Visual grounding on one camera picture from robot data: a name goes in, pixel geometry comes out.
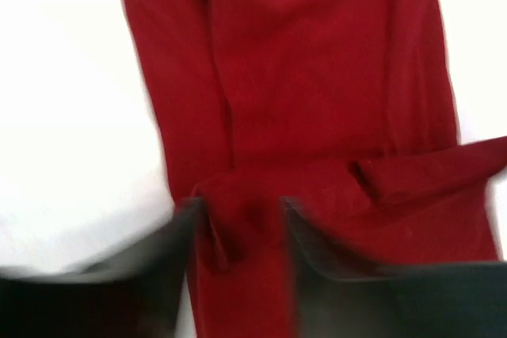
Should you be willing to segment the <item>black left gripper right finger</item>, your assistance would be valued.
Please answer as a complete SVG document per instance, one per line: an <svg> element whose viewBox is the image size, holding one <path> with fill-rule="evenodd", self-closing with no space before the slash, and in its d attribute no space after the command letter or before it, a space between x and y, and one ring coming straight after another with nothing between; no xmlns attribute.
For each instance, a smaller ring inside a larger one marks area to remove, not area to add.
<svg viewBox="0 0 507 338"><path fill-rule="evenodd" d="M387 266L283 199L301 337L504 337L504 262Z"/></svg>

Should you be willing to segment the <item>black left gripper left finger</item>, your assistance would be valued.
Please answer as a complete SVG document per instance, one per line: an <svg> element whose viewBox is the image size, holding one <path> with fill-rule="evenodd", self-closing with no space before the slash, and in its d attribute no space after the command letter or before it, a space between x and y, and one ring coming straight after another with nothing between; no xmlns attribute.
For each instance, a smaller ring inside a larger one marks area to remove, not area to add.
<svg viewBox="0 0 507 338"><path fill-rule="evenodd" d="M201 199L88 268L17 278L1 271L3 337L174 337Z"/></svg>

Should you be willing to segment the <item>dark red t shirt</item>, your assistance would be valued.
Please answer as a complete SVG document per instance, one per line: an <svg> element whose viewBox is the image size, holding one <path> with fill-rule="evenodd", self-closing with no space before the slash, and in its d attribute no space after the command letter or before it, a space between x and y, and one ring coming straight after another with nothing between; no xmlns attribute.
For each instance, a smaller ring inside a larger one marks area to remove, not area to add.
<svg viewBox="0 0 507 338"><path fill-rule="evenodd" d="M199 337L294 337L281 199L386 264L498 260L503 138L462 145L439 0L123 0L176 204L204 198Z"/></svg>

